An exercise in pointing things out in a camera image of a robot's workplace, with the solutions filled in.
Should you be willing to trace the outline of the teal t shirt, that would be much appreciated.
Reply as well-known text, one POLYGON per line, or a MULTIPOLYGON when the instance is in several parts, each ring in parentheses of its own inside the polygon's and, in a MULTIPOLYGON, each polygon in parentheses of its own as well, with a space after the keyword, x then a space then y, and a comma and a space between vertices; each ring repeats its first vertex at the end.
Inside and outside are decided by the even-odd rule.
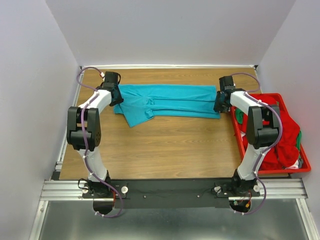
POLYGON ((157 116, 219 119, 214 111, 217 90, 214 85, 123 84, 124 101, 113 107, 135 127, 157 116))

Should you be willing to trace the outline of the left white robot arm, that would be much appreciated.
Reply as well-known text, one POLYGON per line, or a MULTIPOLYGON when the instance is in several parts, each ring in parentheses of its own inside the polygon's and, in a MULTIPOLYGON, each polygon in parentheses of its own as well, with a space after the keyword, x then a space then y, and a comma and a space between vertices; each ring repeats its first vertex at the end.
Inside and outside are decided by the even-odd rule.
POLYGON ((66 140, 82 157, 88 172, 88 180, 95 183, 93 191, 101 198, 111 191, 110 176, 102 162, 99 145, 102 139, 100 114, 110 106, 124 101, 120 93, 121 75, 117 72, 100 72, 102 83, 94 88, 91 97, 79 106, 67 111, 66 140))

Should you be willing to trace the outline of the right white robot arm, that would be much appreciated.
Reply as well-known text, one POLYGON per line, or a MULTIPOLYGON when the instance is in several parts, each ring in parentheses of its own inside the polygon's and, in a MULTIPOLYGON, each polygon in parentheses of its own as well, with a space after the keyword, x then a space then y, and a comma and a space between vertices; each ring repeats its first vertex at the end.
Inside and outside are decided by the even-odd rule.
POLYGON ((231 75, 221 77, 219 87, 213 110, 226 113, 235 107, 247 115, 247 149, 228 184, 228 189, 234 195, 241 196, 254 188, 265 156, 282 137, 280 108, 277 104, 269 105, 249 95, 244 89, 237 88, 231 75))

